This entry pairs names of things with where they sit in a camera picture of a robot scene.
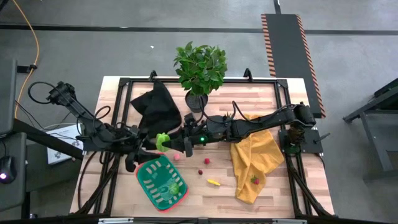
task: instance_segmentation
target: wooden tabletop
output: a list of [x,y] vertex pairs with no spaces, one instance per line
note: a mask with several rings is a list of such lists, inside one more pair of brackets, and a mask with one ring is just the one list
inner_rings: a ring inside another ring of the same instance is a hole
[[[118,90],[120,77],[104,77],[101,91],[96,106],[109,105],[113,108]],[[288,78],[290,99],[292,103],[303,101],[308,104],[304,81],[301,78]],[[179,83],[166,83],[182,117],[190,112],[185,104],[184,96],[186,92]],[[151,83],[135,83],[132,88],[132,98],[134,99],[147,91],[151,91]],[[121,120],[124,105],[123,92],[122,103],[119,112]],[[208,115],[230,113],[233,110],[231,101],[234,100],[240,109],[247,114],[266,115],[277,109],[275,102],[274,87],[270,84],[224,84],[218,91],[213,91],[209,95],[206,113]],[[110,123],[113,111],[102,119],[104,123]],[[130,105],[127,125],[139,124],[141,115]],[[279,142],[277,132],[279,128],[270,129],[276,142]],[[169,150],[167,157],[173,161],[173,155],[177,151]],[[98,185],[101,173],[101,164],[97,154],[88,165],[86,174],[83,178],[81,187],[81,201],[88,200]],[[308,188],[314,196],[330,213],[333,213],[328,184],[326,181],[325,170],[321,160],[312,154],[303,154],[303,164],[307,178]],[[88,156],[82,163],[83,168]],[[204,158],[210,158],[211,163],[204,165]],[[217,217],[217,218],[290,218],[294,217],[292,197],[290,194],[287,168],[283,162],[276,170],[267,175],[267,184],[252,205],[248,205],[235,198],[236,179],[233,172],[231,156],[229,153],[229,143],[218,142],[207,144],[206,146],[195,146],[193,156],[182,158],[173,164],[177,167],[189,188],[188,197],[177,207],[167,213],[158,212],[147,198],[141,186],[138,184],[135,173],[129,173],[124,167],[124,158],[119,166],[118,181],[113,201],[112,216],[125,217]],[[198,169],[203,171],[203,175],[198,175]],[[206,179],[217,180],[221,187],[208,184]],[[303,212],[302,192],[298,188],[298,199],[300,208]],[[103,211],[108,188],[104,191]],[[77,210],[77,187],[71,207],[71,212]]]

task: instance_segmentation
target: computer mouse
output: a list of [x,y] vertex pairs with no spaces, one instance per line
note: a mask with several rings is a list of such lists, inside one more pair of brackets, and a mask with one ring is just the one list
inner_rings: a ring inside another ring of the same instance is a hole
[[0,183],[10,184],[15,180],[17,171],[15,169],[14,158],[4,156],[0,158]]

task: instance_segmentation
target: gray concrete floor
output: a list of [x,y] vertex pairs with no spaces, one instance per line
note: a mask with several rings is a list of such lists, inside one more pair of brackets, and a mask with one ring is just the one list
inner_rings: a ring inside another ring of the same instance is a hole
[[[137,27],[261,28],[260,14],[273,13],[266,1],[194,0],[20,0],[34,24]],[[398,2],[389,0],[280,0],[283,13],[299,14],[306,29],[398,29]],[[12,2],[0,12],[0,22],[24,22]],[[228,54],[228,76],[249,67],[256,77],[268,77],[262,34],[158,32],[38,31],[39,69],[30,82],[71,83],[78,99],[94,110],[105,75],[172,75],[175,48],[190,40],[219,45]],[[345,124],[342,117],[365,104],[371,94],[398,77],[398,36],[307,36],[317,72],[326,119],[318,120],[326,175],[335,212],[343,218],[398,222],[398,181],[365,184],[362,176],[380,169],[362,124]],[[0,30],[2,56],[30,64],[35,45],[30,31]],[[24,79],[18,75],[18,87]],[[44,98],[49,89],[34,95]],[[38,106],[26,95],[21,101],[43,125],[59,122],[67,111],[54,105]],[[21,113],[20,118],[27,121]],[[32,211],[42,217],[67,214],[76,180],[36,192]],[[17,209],[0,220],[17,218]]]

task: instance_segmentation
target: green plastic tray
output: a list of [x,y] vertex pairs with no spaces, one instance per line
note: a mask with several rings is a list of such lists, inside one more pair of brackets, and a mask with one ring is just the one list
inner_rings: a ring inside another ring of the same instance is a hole
[[165,155],[142,164],[136,177],[145,194],[160,212],[171,210],[188,195],[187,184]]

